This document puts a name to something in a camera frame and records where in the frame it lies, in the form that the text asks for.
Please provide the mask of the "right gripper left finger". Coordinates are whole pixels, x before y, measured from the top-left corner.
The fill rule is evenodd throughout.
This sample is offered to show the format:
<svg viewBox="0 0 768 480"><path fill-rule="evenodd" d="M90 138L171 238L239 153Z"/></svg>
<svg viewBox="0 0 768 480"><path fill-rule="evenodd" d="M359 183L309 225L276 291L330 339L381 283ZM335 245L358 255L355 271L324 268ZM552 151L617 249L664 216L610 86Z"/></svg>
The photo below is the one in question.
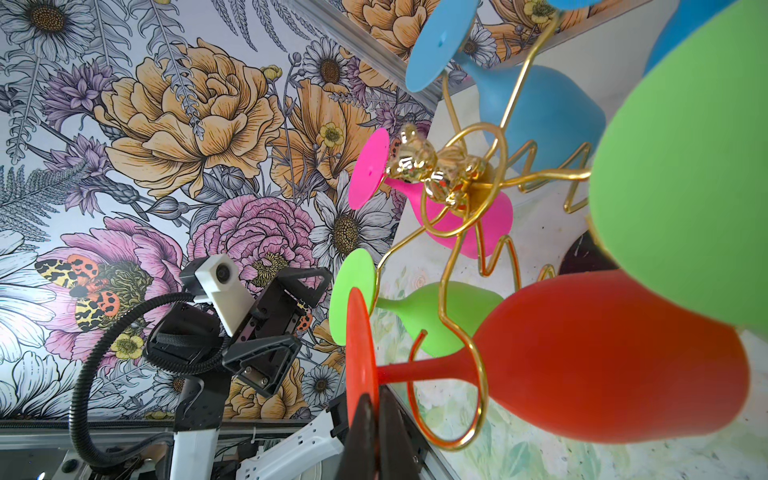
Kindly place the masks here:
<svg viewBox="0 0 768 480"><path fill-rule="evenodd" d="M371 397L360 396L344 444L336 480L374 480L378 476L376 420Z"/></svg>

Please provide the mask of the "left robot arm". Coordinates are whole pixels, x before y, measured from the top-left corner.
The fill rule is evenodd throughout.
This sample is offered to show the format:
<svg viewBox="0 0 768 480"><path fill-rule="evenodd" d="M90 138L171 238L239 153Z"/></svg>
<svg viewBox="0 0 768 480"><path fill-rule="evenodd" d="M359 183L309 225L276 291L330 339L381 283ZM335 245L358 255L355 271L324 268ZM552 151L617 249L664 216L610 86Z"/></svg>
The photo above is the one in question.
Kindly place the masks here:
<svg viewBox="0 0 768 480"><path fill-rule="evenodd" d="M169 455L160 479L292 479L342 452L351 416L346 396L264 453L241 461L215 461L224 407L233 379L259 395L275 395L301 349L297 332L327 290L326 268L286 267L258 296L239 281L226 255L191 262L180 275L182 290L146 300L121 315L89 354L75 384L69 433L80 458L96 473L114 474L149 447L165 443ZM118 451L102 451L89 432L91 388L103 357L128 326L161 307L169 312L143 348L146 361L184 382L171 432Z"/></svg>

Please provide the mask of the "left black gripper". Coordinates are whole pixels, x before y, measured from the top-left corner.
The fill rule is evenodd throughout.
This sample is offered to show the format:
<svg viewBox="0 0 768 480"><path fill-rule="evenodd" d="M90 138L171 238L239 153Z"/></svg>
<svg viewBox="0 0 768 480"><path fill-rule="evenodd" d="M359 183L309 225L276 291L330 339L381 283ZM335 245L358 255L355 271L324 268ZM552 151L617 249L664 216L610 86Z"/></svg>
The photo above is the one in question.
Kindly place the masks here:
<svg viewBox="0 0 768 480"><path fill-rule="evenodd" d="M197 375L205 362L216 358L216 367L271 397L296 360L300 336L332 279L324 267L282 269L247 307L230 337L220 335L221 324L213 314L178 303L150 334L146 359L168 372Z"/></svg>

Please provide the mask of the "red wine glass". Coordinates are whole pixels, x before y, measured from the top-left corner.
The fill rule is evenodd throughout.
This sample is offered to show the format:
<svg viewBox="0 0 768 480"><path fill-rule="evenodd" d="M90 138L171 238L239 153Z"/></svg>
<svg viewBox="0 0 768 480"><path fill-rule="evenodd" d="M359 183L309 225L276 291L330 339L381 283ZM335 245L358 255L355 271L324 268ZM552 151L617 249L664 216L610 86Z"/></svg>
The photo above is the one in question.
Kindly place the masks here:
<svg viewBox="0 0 768 480"><path fill-rule="evenodd" d="M585 442L707 435L738 416L750 388L732 327L620 270L529 285L499 304L473 340L493 400Z"/></svg>

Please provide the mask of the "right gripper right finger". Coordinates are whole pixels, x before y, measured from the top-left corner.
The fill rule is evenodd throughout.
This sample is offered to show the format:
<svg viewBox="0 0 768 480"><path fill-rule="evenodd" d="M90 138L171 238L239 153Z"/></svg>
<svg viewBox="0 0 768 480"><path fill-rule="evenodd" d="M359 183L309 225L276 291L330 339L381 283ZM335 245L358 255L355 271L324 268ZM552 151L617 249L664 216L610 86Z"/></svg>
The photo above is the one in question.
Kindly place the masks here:
<svg viewBox="0 0 768 480"><path fill-rule="evenodd" d="M379 478L418 480L411 440L395 400L381 400L379 406Z"/></svg>

